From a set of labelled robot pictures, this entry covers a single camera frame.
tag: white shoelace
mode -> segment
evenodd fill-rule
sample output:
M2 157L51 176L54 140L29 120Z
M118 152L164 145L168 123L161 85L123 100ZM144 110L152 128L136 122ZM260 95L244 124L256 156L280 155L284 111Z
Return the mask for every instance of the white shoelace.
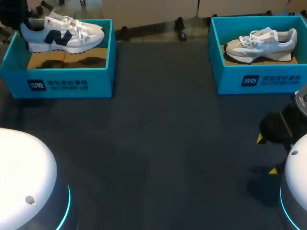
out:
M263 43L263 41L261 41L257 38L258 32L259 32L258 30L254 30L254 31L250 32L249 36L244 36L244 37L240 36L239 37L240 43L243 46L249 46L252 43Z
M88 37L88 32L85 26L82 25L82 23L79 20L73 19L68 16L63 16L64 26L66 27L73 27L78 38L80 40L84 40Z

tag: blue led light ring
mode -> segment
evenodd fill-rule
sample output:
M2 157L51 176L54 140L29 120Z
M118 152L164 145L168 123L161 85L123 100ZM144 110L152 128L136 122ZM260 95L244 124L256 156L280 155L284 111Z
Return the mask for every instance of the blue led light ring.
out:
M296 226L296 224L294 224L294 222L291 220L291 218L289 217L288 213L286 212L286 209L284 208L283 206L283 200L282 200L282 186L280 186L280 202L282 204L282 207L283 207L283 211L284 213L286 214L286 216L288 217L288 219L290 220L290 222L293 224L293 226L297 229L297 230L300 230L298 228L298 226Z
M62 225L64 224L65 219L66 219L66 217L67 217L67 215L68 215L69 208L70 208L70 206L71 206L71 190L69 189L69 186L68 186L68 195L69 195L69 198L68 198L68 205L67 205L67 209L66 209L65 215L64 215L64 217L63 217L61 223L59 224L59 226L57 227L56 230L60 230L60 228L61 228Z

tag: white robot dome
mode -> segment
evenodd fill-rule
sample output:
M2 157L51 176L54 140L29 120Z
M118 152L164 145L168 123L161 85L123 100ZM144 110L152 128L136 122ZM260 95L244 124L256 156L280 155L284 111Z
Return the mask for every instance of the white robot dome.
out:
M48 201L57 178L50 149L36 137L0 128L0 229L17 229Z
M307 135L293 145L287 157L285 177L293 197L307 211Z

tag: white sneaker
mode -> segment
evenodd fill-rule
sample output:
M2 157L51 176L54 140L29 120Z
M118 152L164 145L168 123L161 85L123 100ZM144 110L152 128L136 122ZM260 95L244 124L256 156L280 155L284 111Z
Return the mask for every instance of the white sneaker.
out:
M290 61L296 42L295 29L277 32L268 27L261 31L252 31L249 36L240 36L239 40L227 43L225 52L231 58L244 63L251 63L259 57Z
M94 48L105 37L103 28L98 25L56 13L45 19L29 19L29 22L31 30L23 23L20 31L30 52L63 50L77 54Z

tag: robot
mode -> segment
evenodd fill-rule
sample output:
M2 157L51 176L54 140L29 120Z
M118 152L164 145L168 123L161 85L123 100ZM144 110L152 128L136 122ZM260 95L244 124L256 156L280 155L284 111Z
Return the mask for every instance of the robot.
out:
M279 219L283 230L307 229L307 134L287 157L280 187Z
M78 212L50 149L0 128L0 229L77 230Z
M307 85L293 94L284 110L263 118L260 135L258 143L283 144L288 151L274 168L282 177L278 205L282 229L307 229Z

